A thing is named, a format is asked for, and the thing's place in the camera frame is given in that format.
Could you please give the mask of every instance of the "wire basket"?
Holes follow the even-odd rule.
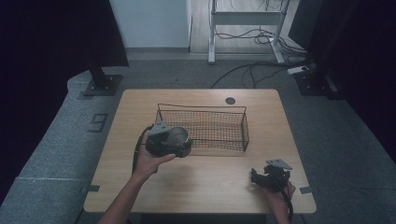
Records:
[[[246,151],[248,122],[245,106],[185,106],[158,104],[156,120],[189,132],[194,147]]]

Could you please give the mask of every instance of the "wooden table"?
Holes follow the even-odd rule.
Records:
[[[88,212],[104,212],[131,176],[134,147],[141,132],[155,121],[158,104],[247,107],[249,145],[243,156],[188,156],[160,166],[141,189],[132,212],[139,213],[270,213],[250,169],[262,174],[266,160],[282,159],[291,171],[294,213],[316,211],[299,153],[275,90],[128,90],[108,134],[84,203]]]

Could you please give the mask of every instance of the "black stand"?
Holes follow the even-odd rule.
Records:
[[[88,59],[88,66],[92,80],[87,89],[82,93],[83,96],[114,96],[117,87],[122,81],[122,75],[105,75],[102,68]]]
[[[335,44],[337,43],[341,33],[346,28],[347,23],[358,3],[359,0],[354,0],[349,5],[343,19],[332,34],[327,48],[323,51],[320,59],[318,59],[317,67],[312,72],[307,71],[294,75],[301,95],[324,95],[334,100],[342,99],[341,93],[332,82],[332,78],[329,73],[329,64],[335,49]]]

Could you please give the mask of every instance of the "hand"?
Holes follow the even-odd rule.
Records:
[[[149,132],[146,132],[143,136],[142,145],[140,145],[139,156],[136,162],[136,168],[133,175],[141,178],[143,181],[149,179],[149,177],[156,173],[158,167],[167,161],[171,161],[176,157],[175,154],[168,154],[163,157],[153,157],[146,150],[146,142],[149,138]]]
[[[296,188],[288,182],[288,185],[284,188],[289,198],[293,196]],[[283,197],[281,192],[275,192],[271,189],[262,188],[262,192],[264,193],[264,197],[268,202],[268,206],[271,211],[274,213],[277,224],[290,223],[289,222],[289,208],[285,202],[285,198]]]

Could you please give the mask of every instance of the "black curtain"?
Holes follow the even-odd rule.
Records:
[[[67,80],[128,66],[108,0],[9,0],[0,5],[1,201],[56,116]]]
[[[346,26],[323,60],[347,13]],[[396,161],[396,2],[301,0],[290,37],[324,65],[315,75],[331,70],[343,97]]]

